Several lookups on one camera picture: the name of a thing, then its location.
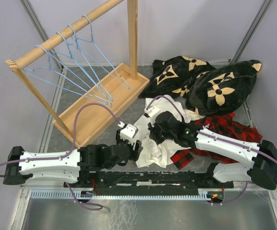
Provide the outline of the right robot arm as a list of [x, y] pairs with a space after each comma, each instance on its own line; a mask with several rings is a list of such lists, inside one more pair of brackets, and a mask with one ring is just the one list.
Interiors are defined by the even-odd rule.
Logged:
[[264, 189], [276, 189], [277, 149], [272, 142], [255, 143], [225, 137], [184, 119], [178, 120], [170, 111], [147, 110], [146, 113], [150, 117], [149, 137], [156, 144], [171, 140], [185, 149], [207, 150], [235, 161], [218, 163], [213, 171], [205, 174], [209, 187], [230, 181], [248, 181]]

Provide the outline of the white shirt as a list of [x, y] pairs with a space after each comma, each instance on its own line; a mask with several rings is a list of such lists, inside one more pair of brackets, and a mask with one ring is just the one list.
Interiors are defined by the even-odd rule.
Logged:
[[[169, 95], [165, 98], [159, 98], [152, 102], [152, 106], [160, 109], [161, 112], [171, 112], [177, 120], [181, 121], [181, 116], [184, 116], [185, 122], [191, 122], [203, 118], [203, 115], [199, 115], [191, 110], [184, 109], [180, 102], [176, 102]], [[178, 150], [183, 150], [184, 147], [176, 144], [172, 140], [165, 140], [161, 144], [149, 138], [150, 131], [148, 130], [148, 123], [150, 118], [142, 115], [135, 123], [134, 126], [138, 128], [136, 137], [142, 142], [143, 150], [140, 152], [140, 156], [136, 161], [136, 165], [139, 168], [148, 167], [151, 164], [157, 164], [158, 166], [165, 168], [172, 164], [171, 157]]]

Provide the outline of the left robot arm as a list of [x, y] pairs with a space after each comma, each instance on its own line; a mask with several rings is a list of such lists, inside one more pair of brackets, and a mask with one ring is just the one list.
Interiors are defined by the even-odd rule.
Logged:
[[22, 185], [26, 182], [77, 183], [81, 187], [90, 184], [90, 171], [124, 166], [128, 161], [137, 161], [142, 143], [138, 139], [121, 138], [116, 132], [115, 145], [87, 145], [67, 152], [32, 153], [15, 146], [8, 155], [3, 177], [4, 185]]

